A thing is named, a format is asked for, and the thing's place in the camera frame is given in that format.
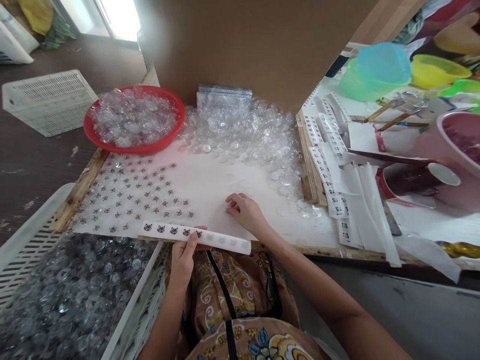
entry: yellow plastic bowl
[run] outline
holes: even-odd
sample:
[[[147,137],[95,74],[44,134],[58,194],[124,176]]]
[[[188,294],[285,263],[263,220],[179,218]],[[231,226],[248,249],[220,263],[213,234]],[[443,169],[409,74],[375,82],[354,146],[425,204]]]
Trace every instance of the yellow plastic bowl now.
[[[472,72],[456,62],[432,55],[415,55],[411,62],[413,85],[431,89],[472,76]]]

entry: woman's left hand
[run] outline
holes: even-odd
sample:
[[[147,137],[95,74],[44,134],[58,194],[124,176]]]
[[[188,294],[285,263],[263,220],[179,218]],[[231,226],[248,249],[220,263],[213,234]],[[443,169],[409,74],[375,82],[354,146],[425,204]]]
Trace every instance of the woman's left hand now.
[[[207,230],[206,226],[197,226],[198,229]],[[177,241],[171,249],[171,276],[169,283],[187,288],[194,269],[194,253],[201,250],[210,250],[207,245],[198,245],[197,232],[193,232],[188,241]]]

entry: floral patterned dress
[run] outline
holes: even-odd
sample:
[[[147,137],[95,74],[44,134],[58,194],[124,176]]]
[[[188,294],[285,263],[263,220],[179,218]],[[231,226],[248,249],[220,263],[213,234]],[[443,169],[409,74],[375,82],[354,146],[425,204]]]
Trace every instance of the floral patterned dress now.
[[[269,255],[194,255],[177,359],[329,359],[300,329],[294,297]]]

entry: woman's right hand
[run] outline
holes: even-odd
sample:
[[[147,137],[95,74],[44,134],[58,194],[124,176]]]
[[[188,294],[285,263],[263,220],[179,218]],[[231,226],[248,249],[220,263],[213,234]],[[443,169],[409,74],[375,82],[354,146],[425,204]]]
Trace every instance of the woman's right hand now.
[[[232,215],[257,239],[270,227],[259,205],[243,192],[229,195],[225,202],[229,203],[229,207],[225,210],[226,213]]]

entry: plastic container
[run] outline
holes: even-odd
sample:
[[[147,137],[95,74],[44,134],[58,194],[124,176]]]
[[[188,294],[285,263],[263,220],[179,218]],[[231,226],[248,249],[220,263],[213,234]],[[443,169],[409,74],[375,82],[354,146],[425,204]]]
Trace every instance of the plastic container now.
[[[444,123],[452,125],[462,135],[480,140],[479,114],[448,112],[437,117],[428,130],[416,138],[415,145],[408,153],[412,157],[437,160],[460,178],[459,186],[439,188],[437,199],[458,209],[480,213],[480,165],[449,139],[444,131]]]
[[[453,85],[438,93],[438,96],[450,97],[457,93],[476,93],[480,94],[480,81],[460,79],[453,82]],[[477,107],[470,109],[472,113],[480,114],[480,100],[471,99],[471,103],[478,104]]]
[[[173,92],[163,87],[150,86],[150,85],[136,85],[136,86],[123,87],[120,89],[120,91],[124,92],[125,90],[130,89],[135,93],[134,90],[137,89],[139,86],[141,86],[142,91],[144,93],[150,93],[158,96],[159,98],[169,99],[171,102],[175,104],[176,108],[178,109],[178,113],[176,116],[176,126],[173,129],[173,131],[167,136],[161,138],[160,140],[152,144],[137,146],[137,147],[117,147],[115,145],[106,144],[100,140],[99,136],[94,131],[94,122],[92,121],[92,118],[90,117],[88,110],[86,110],[85,111],[86,114],[84,114],[83,128],[85,130],[86,136],[91,140],[92,143],[97,145],[99,148],[108,150],[109,152],[112,152],[112,153],[151,155],[168,148],[168,146],[175,140],[178,132],[182,128],[185,121],[185,106],[183,102],[180,100],[180,98],[177,95],[175,95]],[[98,107],[98,106],[99,106],[99,101],[97,100],[93,103],[92,106],[90,106],[90,108]]]
[[[456,62],[433,55],[415,55],[411,62],[413,85],[431,89],[472,76],[472,72]]]
[[[358,51],[358,73],[376,81],[404,84],[412,76],[412,65],[403,48],[391,42],[367,46]]]
[[[50,231],[49,226],[74,185],[68,183],[59,188],[1,247],[0,316],[40,259],[62,239],[62,233]],[[102,360],[134,360],[138,357],[164,298],[168,249],[161,241],[158,242],[103,352]]]
[[[8,82],[1,91],[3,109],[46,137],[81,128],[98,100],[78,70]]]
[[[373,102],[391,91],[406,86],[411,79],[401,83],[389,83],[362,76],[357,67],[357,58],[348,62],[345,75],[340,81],[340,90],[348,98],[359,102]]]

